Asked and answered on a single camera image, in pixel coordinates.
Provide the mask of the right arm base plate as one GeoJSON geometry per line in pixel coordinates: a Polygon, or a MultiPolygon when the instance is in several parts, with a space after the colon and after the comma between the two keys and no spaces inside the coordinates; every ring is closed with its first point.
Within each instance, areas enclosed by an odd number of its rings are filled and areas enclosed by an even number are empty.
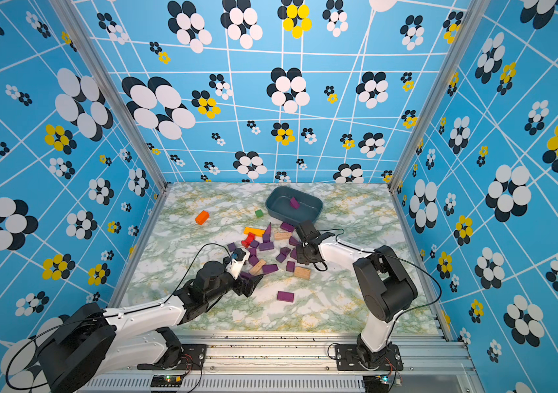
{"type": "Polygon", "coordinates": [[[378,352],[370,351],[365,345],[333,344],[332,360],[339,371],[384,371],[385,373],[404,370],[398,346],[390,343],[378,352]]]}

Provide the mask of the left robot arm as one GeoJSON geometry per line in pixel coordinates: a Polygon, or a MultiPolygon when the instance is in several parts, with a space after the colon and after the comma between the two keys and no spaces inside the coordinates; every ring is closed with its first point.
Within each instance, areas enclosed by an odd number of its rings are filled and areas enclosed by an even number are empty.
{"type": "Polygon", "coordinates": [[[146,304],[81,307],[38,347],[46,386],[75,392],[95,376],[122,368],[176,367],[182,344],[174,327],[209,312],[230,291],[251,296],[262,281],[262,275],[244,272],[242,265],[212,260],[172,295],[146,304]]]}

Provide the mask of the lone purple brick front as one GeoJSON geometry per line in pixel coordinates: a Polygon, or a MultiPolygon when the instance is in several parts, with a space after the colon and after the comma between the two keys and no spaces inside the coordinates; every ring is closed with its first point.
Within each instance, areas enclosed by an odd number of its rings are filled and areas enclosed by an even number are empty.
{"type": "Polygon", "coordinates": [[[277,300],[293,303],[295,301],[295,294],[288,291],[278,291],[277,300]]]}

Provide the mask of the yellow long brick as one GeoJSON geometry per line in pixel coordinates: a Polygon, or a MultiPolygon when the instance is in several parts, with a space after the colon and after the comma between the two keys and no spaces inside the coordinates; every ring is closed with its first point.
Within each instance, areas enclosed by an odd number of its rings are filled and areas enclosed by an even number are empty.
{"type": "Polygon", "coordinates": [[[266,232],[265,229],[254,229],[250,227],[246,227],[244,229],[245,235],[253,234],[255,237],[262,237],[265,234],[265,232],[266,232]]]}

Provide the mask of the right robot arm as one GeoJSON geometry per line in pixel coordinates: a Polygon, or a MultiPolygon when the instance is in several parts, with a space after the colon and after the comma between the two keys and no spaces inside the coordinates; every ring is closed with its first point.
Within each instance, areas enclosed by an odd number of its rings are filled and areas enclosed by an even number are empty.
{"type": "Polygon", "coordinates": [[[367,251],[341,242],[331,232],[320,232],[310,221],[297,225],[296,233],[301,242],[296,247],[298,263],[331,262],[355,273],[369,310],[357,338],[357,355],[362,366],[375,370],[388,358],[394,325],[418,296],[411,276],[389,246],[367,251]]]}

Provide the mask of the red arch brick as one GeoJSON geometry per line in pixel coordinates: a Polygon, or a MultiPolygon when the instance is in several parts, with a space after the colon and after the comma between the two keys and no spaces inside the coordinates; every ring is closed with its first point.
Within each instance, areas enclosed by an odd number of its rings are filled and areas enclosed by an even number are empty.
{"type": "Polygon", "coordinates": [[[249,233],[244,241],[241,242],[242,247],[247,248],[256,238],[255,234],[249,233]]]}

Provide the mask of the natural wood large brick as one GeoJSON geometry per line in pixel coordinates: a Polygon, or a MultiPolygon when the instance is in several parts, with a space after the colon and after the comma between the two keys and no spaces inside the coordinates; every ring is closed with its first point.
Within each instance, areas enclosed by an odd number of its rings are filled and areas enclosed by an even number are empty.
{"type": "Polygon", "coordinates": [[[303,267],[296,267],[294,271],[294,276],[296,278],[301,278],[305,280],[310,280],[312,271],[303,267]]]}

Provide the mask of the natural wood slanted brick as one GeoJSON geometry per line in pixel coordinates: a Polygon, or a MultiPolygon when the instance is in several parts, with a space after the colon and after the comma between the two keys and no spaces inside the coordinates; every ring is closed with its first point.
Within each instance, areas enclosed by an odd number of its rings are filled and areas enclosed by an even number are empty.
{"type": "Polygon", "coordinates": [[[259,260],[257,264],[249,270],[249,273],[253,276],[262,274],[262,268],[265,266],[265,264],[265,260],[259,260]]]}

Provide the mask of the natural wood printed brick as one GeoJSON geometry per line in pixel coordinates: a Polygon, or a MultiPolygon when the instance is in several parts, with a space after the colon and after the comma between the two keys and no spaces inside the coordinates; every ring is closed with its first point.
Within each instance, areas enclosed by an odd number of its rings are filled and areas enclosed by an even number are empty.
{"type": "Polygon", "coordinates": [[[282,233],[276,233],[274,235],[274,239],[276,241],[280,241],[280,240],[287,240],[290,239],[292,236],[292,233],[287,233],[287,232],[282,232],[282,233]]]}

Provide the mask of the purple brick beside bin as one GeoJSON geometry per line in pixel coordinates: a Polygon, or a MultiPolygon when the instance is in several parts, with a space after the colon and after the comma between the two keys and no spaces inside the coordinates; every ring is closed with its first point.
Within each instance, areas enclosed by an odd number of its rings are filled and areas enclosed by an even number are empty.
{"type": "Polygon", "coordinates": [[[292,224],[288,224],[286,222],[282,223],[280,225],[280,228],[288,233],[291,233],[295,230],[295,226],[293,226],[292,224]]]}

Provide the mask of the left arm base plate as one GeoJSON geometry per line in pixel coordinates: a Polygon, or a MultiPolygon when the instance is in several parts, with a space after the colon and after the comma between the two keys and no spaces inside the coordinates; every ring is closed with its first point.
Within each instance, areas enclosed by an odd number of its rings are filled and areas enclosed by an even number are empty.
{"type": "Polygon", "coordinates": [[[182,344],[174,350],[168,349],[155,364],[140,364],[139,370],[202,370],[208,346],[204,344],[182,344]]]}

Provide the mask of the aluminium front rail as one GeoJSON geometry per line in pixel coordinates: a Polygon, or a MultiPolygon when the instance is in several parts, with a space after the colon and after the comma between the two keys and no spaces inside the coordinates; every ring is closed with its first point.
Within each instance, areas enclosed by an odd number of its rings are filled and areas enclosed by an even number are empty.
{"type": "Polygon", "coordinates": [[[192,365],[95,377],[83,392],[483,392],[466,345],[400,335],[377,370],[342,333],[183,332],[192,365]]]}

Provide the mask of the orange brick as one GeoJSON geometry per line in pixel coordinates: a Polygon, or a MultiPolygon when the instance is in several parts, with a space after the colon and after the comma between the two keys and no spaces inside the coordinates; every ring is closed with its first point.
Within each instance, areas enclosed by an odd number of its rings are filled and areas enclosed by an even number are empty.
{"type": "Polygon", "coordinates": [[[208,213],[208,211],[201,211],[200,214],[198,214],[198,216],[195,217],[195,222],[198,225],[203,225],[208,218],[210,217],[210,214],[208,213]]]}

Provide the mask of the purple tall triangle brick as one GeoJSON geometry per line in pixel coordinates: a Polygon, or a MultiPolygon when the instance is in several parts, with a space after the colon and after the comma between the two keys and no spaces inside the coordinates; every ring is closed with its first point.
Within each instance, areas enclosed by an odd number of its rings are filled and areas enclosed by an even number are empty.
{"type": "Polygon", "coordinates": [[[267,226],[267,228],[264,231],[264,234],[262,236],[262,241],[264,243],[270,242],[271,241],[271,237],[272,237],[272,225],[269,224],[267,226]]]}

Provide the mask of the dark teal storage bin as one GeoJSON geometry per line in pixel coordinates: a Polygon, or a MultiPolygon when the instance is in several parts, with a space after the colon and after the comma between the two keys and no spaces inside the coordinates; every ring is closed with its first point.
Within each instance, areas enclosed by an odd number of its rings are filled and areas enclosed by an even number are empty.
{"type": "Polygon", "coordinates": [[[324,204],[318,197],[296,188],[280,186],[272,190],[265,206],[272,218],[296,227],[303,221],[315,223],[324,204]]]}

